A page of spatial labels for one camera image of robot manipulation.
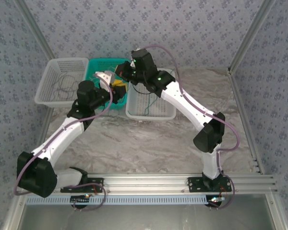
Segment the marble floor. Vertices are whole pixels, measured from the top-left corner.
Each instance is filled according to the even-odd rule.
[[[216,69],[182,68],[184,89],[203,106],[223,112],[239,132],[241,143],[234,152],[221,153],[225,172],[253,172],[253,162],[244,129],[226,72]],[[69,108],[56,108],[48,137],[62,124]],[[173,120],[135,121],[125,110],[110,111],[95,119],[90,127],[65,150],[55,169],[75,166],[95,173],[201,173],[202,154],[193,144],[197,131],[177,111]],[[225,129],[222,147],[236,144],[234,134]]]

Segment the purple cable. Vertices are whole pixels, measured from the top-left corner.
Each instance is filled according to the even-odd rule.
[[[90,208],[85,208],[85,209],[78,209],[76,208],[76,203],[79,199],[76,199],[74,201],[74,203],[72,204],[73,208],[75,209],[75,211],[80,211],[80,212],[87,212],[87,211],[93,211],[93,210],[96,210],[98,208],[100,208],[101,206],[103,206],[103,204],[105,203],[106,201],[106,198],[107,198],[107,193],[106,193],[106,190],[105,188],[100,185],[100,184],[97,184],[97,183],[87,183],[87,184],[81,184],[81,185],[76,185],[76,186],[68,186],[68,188],[81,188],[81,187],[86,187],[86,186],[90,186],[90,185],[95,185],[95,186],[98,186],[102,189],[102,191],[104,192],[104,198],[102,199],[101,203],[95,207],[90,207]]]
[[[157,44],[145,46],[143,49],[153,48],[153,47],[158,47],[158,48],[160,48],[160,49],[163,49],[163,50],[164,50],[165,52],[167,52],[167,54],[171,57],[171,59],[172,59],[172,61],[173,61],[173,63],[174,63],[175,69],[176,69],[176,71],[177,71],[179,90],[180,90],[181,95],[183,96],[183,98],[186,99],[186,101],[187,101],[190,105],[192,105],[195,109],[197,109],[198,111],[200,111],[202,114],[204,114],[204,115],[206,115],[207,117],[210,117],[210,118],[212,118],[212,119],[215,119],[215,120],[217,120],[218,122],[221,122],[221,123],[223,123],[224,125],[226,125],[226,126],[227,126],[228,128],[230,128],[230,129],[233,131],[233,133],[236,135],[237,143],[236,143],[236,145],[235,145],[233,148],[230,148],[230,149],[217,149],[217,152],[216,152],[216,164],[217,164],[217,168],[218,168],[218,170],[219,170],[219,173],[220,173],[222,176],[227,177],[227,178],[230,180],[230,182],[231,182],[231,184],[232,184],[232,187],[233,187],[233,196],[231,197],[230,201],[229,201],[226,205],[224,205],[224,206],[222,206],[222,207],[219,207],[218,209],[226,208],[226,207],[228,207],[228,206],[232,203],[232,201],[233,201],[233,199],[234,199],[234,196],[235,196],[235,185],[234,185],[232,179],[231,179],[229,176],[223,174],[222,171],[221,171],[220,161],[219,161],[219,154],[220,154],[219,152],[220,152],[220,151],[227,151],[227,152],[229,152],[229,151],[234,151],[234,150],[236,150],[236,149],[239,147],[239,144],[240,144],[240,136],[239,136],[238,132],[235,130],[234,126],[232,126],[230,123],[228,123],[228,122],[226,122],[226,121],[223,121],[223,120],[221,120],[220,118],[215,117],[215,116],[213,116],[213,115],[206,114],[204,110],[202,110],[201,108],[199,108],[198,106],[196,106],[195,104],[193,104],[193,103],[190,101],[190,99],[189,99],[189,98],[184,94],[184,92],[183,92],[182,82],[181,82],[181,77],[180,77],[180,72],[179,72],[179,69],[178,69],[178,65],[177,65],[177,62],[176,62],[176,60],[174,59],[173,55],[171,54],[171,52],[170,52],[168,49],[166,49],[165,47],[163,47],[163,46],[161,46],[161,45],[157,45]]]
[[[91,117],[87,117],[87,118],[83,118],[83,119],[80,119],[80,120],[76,120],[76,121],[73,121],[73,122],[70,122],[69,124],[67,124],[64,128],[62,128],[59,132],[57,132],[56,135],[53,136],[53,138],[50,139],[50,141],[44,146],[44,148],[39,151],[34,157],[32,157],[27,164],[25,164],[25,166],[23,167],[23,169],[20,171],[17,179],[16,179],[16,183],[15,183],[15,186],[13,188],[13,192],[14,192],[14,195],[17,195],[17,196],[21,196],[21,195],[26,195],[26,194],[29,194],[30,192],[24,192],[24,193],[18,193],[17,192],[17,187],[18,187],[18,184],[20,182],[20,179],[21,177],[23,176],[25,170],[29,167],[29,165],[36,159],[39,157],[40,154],[42,154],[43,150],[45,150],[46,148],[48,148],[48,146],[64,131],[64,129],[68,128],[69,126],[77,123],[77,122],[83,122],[83,121],[87,121],[87,120],[92,120],[92,119],[95,119],[97,117],[100,117],[101,115],[103,115],[107,110],[109,110],[111,104],[112,104],[112,101],[113,101],[113,94],[112,94],[112,90],[111,88],[108,86],[107,82],[105,80],[103,80],[101,77],[99,77],[98,75],[96,74],[93,74],[95,77],[99,78],[101,81],[103,81],[105,83],[105,85],[107,86],[108,90],[109,90],[109,93],[110,93],[110,101],[109,101],[109,104],[108,106],[104,109],[104,111],[102,111],[101,113],[97,114],[97,115],[94,115],[94,116],[91,116]]]

